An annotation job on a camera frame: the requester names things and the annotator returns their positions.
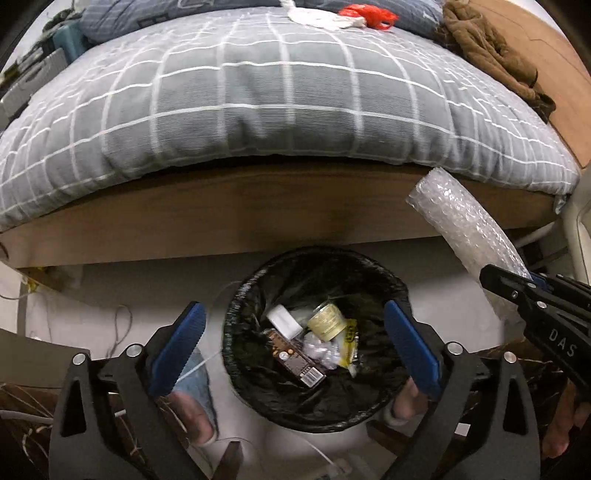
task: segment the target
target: white cloth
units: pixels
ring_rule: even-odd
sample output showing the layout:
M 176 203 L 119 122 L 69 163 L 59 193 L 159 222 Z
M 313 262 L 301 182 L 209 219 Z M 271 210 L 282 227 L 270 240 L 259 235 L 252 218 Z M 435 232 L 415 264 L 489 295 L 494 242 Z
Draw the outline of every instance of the white cloth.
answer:
M 72 8 L 76 12 L 82 13 L 84 10 L 86 10 L 86 7 L 90 6 L 91 3 L 92 3 L 92 0 L 73 0 Z
M 293 0 L 280 0 L 281 6 L 287 10 L 287 16 L 292 22 L 300 25 L 324 28 L 325 30 L 340 30 L 342 28 L 366 26 L 363 17 L 343 17 L 325 10 L 297 7 Z

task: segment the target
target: bubble wrap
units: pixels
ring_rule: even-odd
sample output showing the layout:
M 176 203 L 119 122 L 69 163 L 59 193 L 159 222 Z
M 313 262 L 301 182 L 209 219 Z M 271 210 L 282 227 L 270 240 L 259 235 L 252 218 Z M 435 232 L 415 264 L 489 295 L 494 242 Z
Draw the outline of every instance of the bubble wrap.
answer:
M 531 279 L 521 257 L 501 227 L 460 182 L 442 168 L 423 177 L 407 202 L 435 227 L 468 273 L 480 284 L 488 264 Z M 496 315 L 510 325 L 522 323 L 516 305 L 485 291 Z
M 312 360 L 320 361 L 329 370 L 339 367 L 339 345 L 336 342 L 323 342 L 313 332 L 306 333 L 302 352 Z

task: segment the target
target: wooden bed frame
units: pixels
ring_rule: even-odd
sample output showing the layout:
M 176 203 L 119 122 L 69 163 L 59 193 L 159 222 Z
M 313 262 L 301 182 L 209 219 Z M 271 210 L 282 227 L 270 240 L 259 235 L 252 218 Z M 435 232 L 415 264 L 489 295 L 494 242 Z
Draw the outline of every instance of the wooden bed frame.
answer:
M 591 78 L 576 52 L 560 33 L 506 0 L 471 1 L 538 66 L 538 85 L 557 104 L 551 123 L 585 166 Z M 103 190 L 2 233 L 4 261 L 42 267 L 437 235 L 405 203 L 426 168 L 287 161 L 163 172 Z M 554 219 L 550 195 L 462 183 L 504 229 Z

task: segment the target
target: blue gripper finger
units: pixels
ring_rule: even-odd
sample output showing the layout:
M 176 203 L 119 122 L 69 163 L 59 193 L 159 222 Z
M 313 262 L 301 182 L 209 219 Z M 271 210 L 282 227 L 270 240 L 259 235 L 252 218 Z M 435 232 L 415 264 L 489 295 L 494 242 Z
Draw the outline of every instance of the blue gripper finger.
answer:
M 181 314 L 184 319 L 152 364 L 152 376 L 148 395 L 163 397 L 172 392 L 184 366 L 195 350 L 203 332 L 207 314 L 200 303 L 189 304 Z
M 541 288 L 544 291 L 547 291 L 549 293 L 552 293 L 552 288 L 548 285 L 548 282 L 546 282 L 546 279 L 544 277 L 542 277 L 542 275 L 538 275 L 537 273 L 534 272 L 530 272 L 531 275 L 531 279 L 533 280 L 533 282 L 539 286 L 539 288 Z
M 439 362 L 417 331 L 416 323 L 395 301 L 385 305 L 384 327 L 404 366 L 421 392 L 431 400 L 439 400 L 442 393 Z

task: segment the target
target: red plastic bag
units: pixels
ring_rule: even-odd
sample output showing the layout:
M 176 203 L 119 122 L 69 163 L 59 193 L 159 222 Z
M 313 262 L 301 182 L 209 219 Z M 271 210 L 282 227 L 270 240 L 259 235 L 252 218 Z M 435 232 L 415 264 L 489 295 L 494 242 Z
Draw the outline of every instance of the red plastic bag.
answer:
M 398 15 L 385 8 L 373 5 L 353 4 L 343 8 L 339 15 L 343 17 L 363 17 L 370 28 L 387 30 L 398 20 Z

